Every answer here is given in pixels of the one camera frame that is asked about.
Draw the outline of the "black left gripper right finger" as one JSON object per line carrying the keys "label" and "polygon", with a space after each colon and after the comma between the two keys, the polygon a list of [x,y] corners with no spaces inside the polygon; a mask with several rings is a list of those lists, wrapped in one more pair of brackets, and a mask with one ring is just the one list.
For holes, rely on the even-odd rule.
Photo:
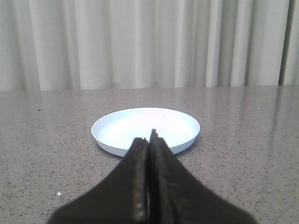
{"label": "black left gripper right finger", "polygon": [[149,220],[152,224],[255,224],[246,211],[206,188],[152,130],[149,142]]}

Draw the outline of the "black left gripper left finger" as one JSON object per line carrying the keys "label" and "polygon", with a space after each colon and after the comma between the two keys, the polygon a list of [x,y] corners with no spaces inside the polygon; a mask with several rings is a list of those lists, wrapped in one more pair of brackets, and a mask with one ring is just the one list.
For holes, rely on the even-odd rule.
{"label": "black left gripper left finger", "polygon": [[135,138],[114,170],[93,189],[57,209],[49,224],[147,224],[148,142]]}

